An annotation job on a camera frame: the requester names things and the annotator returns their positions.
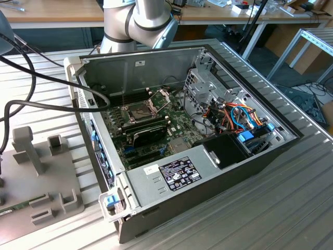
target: metal work surface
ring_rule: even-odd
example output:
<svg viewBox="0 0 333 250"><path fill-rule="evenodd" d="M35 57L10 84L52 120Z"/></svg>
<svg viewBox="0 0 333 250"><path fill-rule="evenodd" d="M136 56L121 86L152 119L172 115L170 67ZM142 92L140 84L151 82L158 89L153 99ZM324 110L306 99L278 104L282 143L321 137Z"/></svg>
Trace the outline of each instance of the metal work surface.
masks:
<svg viewBox="0 0 333 250"><path fill-rule="evenodd" d="M298 55L290 64L290 67L294 67L297 61L302 57L304 52L307 50L309 45L313 43L318 48L322 49L330 56L333 56L333 28L313 28L313 29L300 29L295 37L292 39L286 50L281 55L280 59L274 65L273 69L267 76L267 79L272 78L275 72L281 67L281 65L287 59L289 53L295 48L301 38L305 38L308 42L303 46ZM321 82L325 76L333 69L333 65L326 70L326 72L318 79L318 82Z"/></svg>
<svg viewBox="0 0 333 250"><path fill-rule="evenodd" d="M221 45L218 40L200 40L176 42L171 46L200 44L209 44L217 50L304 134L299 144L258 175L120 245L113 224L103 221L99 205L95 204L100 190L75 116L26 107L11 119L12 127L31 123L37 141L55 133L68 138L86 209L81 214L12 241L3 249L330 249L333 243L329 223L333 216L333 139L310 122L292 102L287 102L227 45ZM61 60L87 53L88 50L50 55L52 59ZM20 56L11 58L24 64ZM42 58L34 56L32 59L38 71L65 77L62 69ZM0 65L0 73L3 93L4 89L15 90L11 96L27 93L30 78L26 74L3 65ZM227 83L230 80L227 76L221 77ZM34 101L42 100L70 104L65 86L38 79ZM36 118L27 113L32 111L40 115Z"/></svg>

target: power supply label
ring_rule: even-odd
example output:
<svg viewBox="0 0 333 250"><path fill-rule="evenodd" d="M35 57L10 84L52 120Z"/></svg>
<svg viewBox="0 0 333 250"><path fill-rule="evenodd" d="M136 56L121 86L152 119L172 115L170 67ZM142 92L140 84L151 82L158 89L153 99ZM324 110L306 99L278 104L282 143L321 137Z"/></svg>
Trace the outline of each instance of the power supply label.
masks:
<svg viewBox="0 0 333 250"><path fill-rule="evenodd" d="M177 191L201 179L195 166L186 156L159 167L171 191Z"/></svg>

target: side panel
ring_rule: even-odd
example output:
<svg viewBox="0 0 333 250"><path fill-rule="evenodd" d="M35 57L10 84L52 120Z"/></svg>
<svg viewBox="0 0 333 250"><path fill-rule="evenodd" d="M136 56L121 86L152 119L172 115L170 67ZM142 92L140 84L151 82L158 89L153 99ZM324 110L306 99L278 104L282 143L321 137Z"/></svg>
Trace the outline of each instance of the side panel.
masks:
<svg viewBox="0 0 333 250"><path fill-rule="evenodd" d="M201 185L194 186L187 192L173 196L158 206L131 217L119 227L119 243L126 243L259 173L288 148L271 151L263 157L247 162Z"/></svg>

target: gray fixture base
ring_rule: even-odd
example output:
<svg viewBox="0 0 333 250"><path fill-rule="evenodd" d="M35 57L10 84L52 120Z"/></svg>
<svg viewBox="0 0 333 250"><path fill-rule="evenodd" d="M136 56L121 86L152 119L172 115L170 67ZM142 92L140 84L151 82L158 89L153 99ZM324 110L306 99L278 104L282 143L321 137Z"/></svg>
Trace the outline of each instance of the gray fixture base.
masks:
<svg viewBox="0 0 333 250"><path fill-rule="evenodd" d="M33 145L44 169L39 175L20 144L2 155L0 245L84 210L67 140L59 137L59 143L57 139L51 136L48 142Z"/></svg>

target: blue cable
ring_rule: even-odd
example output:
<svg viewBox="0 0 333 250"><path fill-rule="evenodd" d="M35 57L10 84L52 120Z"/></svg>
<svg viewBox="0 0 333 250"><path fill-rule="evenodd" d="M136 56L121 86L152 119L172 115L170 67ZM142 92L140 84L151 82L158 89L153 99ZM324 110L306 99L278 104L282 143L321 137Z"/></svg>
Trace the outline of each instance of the blue cable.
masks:
<svg viewBox="0 0 333 250"><path fill-rule="evenodd" d="M244 131L246 131L246 128L242 125L242 124L239 124L236 120L235 120L235 117L234 117L234 109L236 107L234 107L232 110L231 110L231 119L233 120L234 124L240 126L241 128L244 129Z"/></svg>
<svg viewBox="0 0 333 250"><path fill-rule="evenodd" d="M256 122L253 121L253 119L250 117L250 114L248 113L248 111L247 111L245 108L240 107L240 106L237 107L237 108L240 108L241 110L243 110L243 111L245 112L246 116L249 118L249 121L252 123L252 125L253 125L254 127L258 127L258 125L256 124Z"/></svg>
<svg viewBox="0 0 333 250"><path fill-rule="evenodd" d="M242 128L244 129L244 131L246 131L246 128L245 128L243 125L237 123L236 120L235 120L235 117L234 117L234 109L235 109L235 108L238 108L238 109L241 109L242 111L244 111L244 113L246 114L246 116L248 117L249 121L251 122L251 124L252 124L254 127L257 127L257 126L258 126L258 125L257 125L257 124L251 119L251 117L250 117L249 113L246 111L246 109L243 108L243 107L241 107L241 106L233 107L233 109L231 110L231 118L232 118L234 124L236 124L236 125L242 127Z"/></svg>

